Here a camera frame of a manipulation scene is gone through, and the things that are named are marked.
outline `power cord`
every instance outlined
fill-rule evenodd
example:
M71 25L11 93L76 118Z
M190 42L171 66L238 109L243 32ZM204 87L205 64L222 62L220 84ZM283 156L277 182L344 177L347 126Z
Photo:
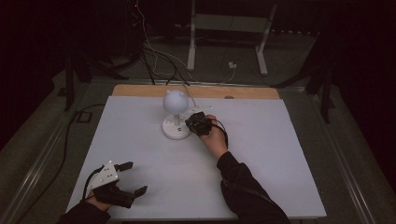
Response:
M53 182L55 181L55 179L58 177L59 173L62 171L62 169L64 168L64 163L66 161L66 155L67 155L67 144L68 144L68 136L69 136L69 132L70 132L70 127L72 125L72 123L75 121L75 119L78 116L81 116L83 113L86 113L85 110L94 107L94 106L103 106L103 105L90 105L87 106L85 108L83 108L82 110L76 111L75 114L73 115L73 118L70 119L68 125L67 125L67 129L66 129L66 136L64 139L64 154L62 157L62 162L61 165L59 166L58 170L55 173L55 176L51 179L51 181L48 183L48 185L43 189L43 191L41 191L41 193L37 196L37 198L27 207L27 209L25 210L25 212L23 212L23 214L20 216L20 218L16 221L16 224L19 224L23 221L23 219L26 217L26 215L28 214L28 212L33 208L33 206L35 206L35 204L43 197L43 195L47 192L47 190L50 188L50 186L53 184Z

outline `floor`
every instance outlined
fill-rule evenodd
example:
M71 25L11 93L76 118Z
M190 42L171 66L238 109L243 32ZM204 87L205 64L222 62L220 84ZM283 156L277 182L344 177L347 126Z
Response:
M164 84L172 76L169 74L174 72L174 67L161 59L156 62L155 55L160 57L160 53L153 53L150 47L171 54L168 57L175 62L181 76L192 85L267 87L299 72L315 38L309 35L270 34L264 50L269 71L266 77L258 72L254 41L255 36L238 41L222 36L211 37L210 34L203 36L198 41L196 67L191 73L180 62L187 61L189 39L186 37L170 40L150 36L146 55L148 64L152 69L155 67L153 77L156 84ZM120 63L124 59L114 60ZM236 63L236 68L228 68L228 62ZM56 76L53 93L0 152L0 168L5 171L0 176L2 216L8 215L15 221L23 215L19 223L26 224L56 222L68 205L103 107L91 107L91 122L72 123L67 130L72 112L90 105L105 104L106 98L119 83L151 84L149 72L142 61L120 72L128 80L115 80L94 70L92 73L94 78L91 83L76 81L76 101L70 112L64 112L65 99L57 95L59 89L64 88L64 72ZM378 168L337 87L332 86L334 108L330 109L331 123L326 124L318 112L320 93L307 95L304 92L307 80L302 79L278 91L289 110L328 215L316 220L292 220L292 223L396 223L396 196ZM63 169L40 196L56 175L64 156ZM26 178L34 188L23 185ZM154 220L153 223L199 222Z

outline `lamp base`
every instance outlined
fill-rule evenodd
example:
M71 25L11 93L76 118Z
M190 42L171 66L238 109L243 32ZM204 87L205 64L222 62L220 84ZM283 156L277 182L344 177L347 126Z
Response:
M170 115L163 120L163 134L170 139L181 140L188 137L190 133L190 129L187 127L183 116L180 116L180 124L178 126L174 123L173 115Z

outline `person's right arm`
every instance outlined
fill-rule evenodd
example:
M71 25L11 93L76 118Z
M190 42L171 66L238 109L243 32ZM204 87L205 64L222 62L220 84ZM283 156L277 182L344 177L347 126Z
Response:
M218 159L223 180L221 192L240 223L290 223L283 210L273 202L244 163L238 162L225 145L224 134L212 127L209 135L200 136L209 151Z

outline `person's right hand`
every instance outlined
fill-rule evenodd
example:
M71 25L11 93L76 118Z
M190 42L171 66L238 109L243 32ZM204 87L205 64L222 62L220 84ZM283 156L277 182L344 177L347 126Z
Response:
M216 117L213 115L207 115L206 119L210 119L213 124L218 124L216 122ZM209 135L201 135L201 140L204 142L209 151L219 159L222 154L228 151L227 146L225 144L224 133L217 127L212 126L212 130Z

